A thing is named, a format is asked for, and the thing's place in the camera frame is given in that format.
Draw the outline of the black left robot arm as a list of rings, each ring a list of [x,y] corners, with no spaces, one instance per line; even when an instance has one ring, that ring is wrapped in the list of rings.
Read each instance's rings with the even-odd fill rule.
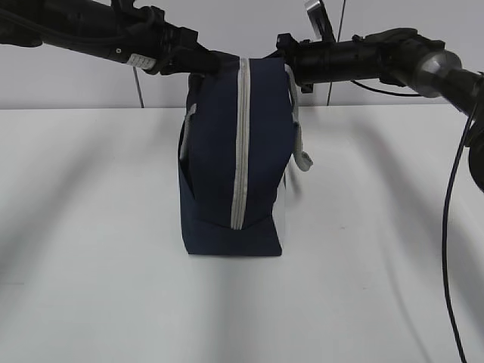
[[[41,45],[88,54],[150,75],[216,73],[221,62],[197,41],[198,33],[175,26],[155,6],[132,1],[3,1],[1,43]]]

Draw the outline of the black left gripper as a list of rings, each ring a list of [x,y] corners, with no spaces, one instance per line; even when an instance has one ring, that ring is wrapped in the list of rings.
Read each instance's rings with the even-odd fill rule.
[[[165,21],[165,11],[154,6],[114,5],[122,40],[116,54],[127,65],[150,75],[220,71],[220,57],[198,43],[198,32]]]

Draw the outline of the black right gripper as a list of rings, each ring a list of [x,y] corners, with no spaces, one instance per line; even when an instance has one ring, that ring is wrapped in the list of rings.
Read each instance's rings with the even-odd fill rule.
[[[312,93],[317,84],[378,79],[382,76],[376,45],[362,40],[347,42],[296,41],[280,34],[277,53],[285,59],[303,93]]]

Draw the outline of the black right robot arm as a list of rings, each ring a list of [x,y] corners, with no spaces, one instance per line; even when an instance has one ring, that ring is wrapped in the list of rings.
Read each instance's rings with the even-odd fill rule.
[[[483,187],[483,76],[464,69],[443,41],[396,28],[346,42],[297,42],[285,33],[278,36],[276,48],[274,55],[291,66],[305,93],[319,83],[378,79],[424,98],[446,99],[473,121],[464,145],[470,174]]]

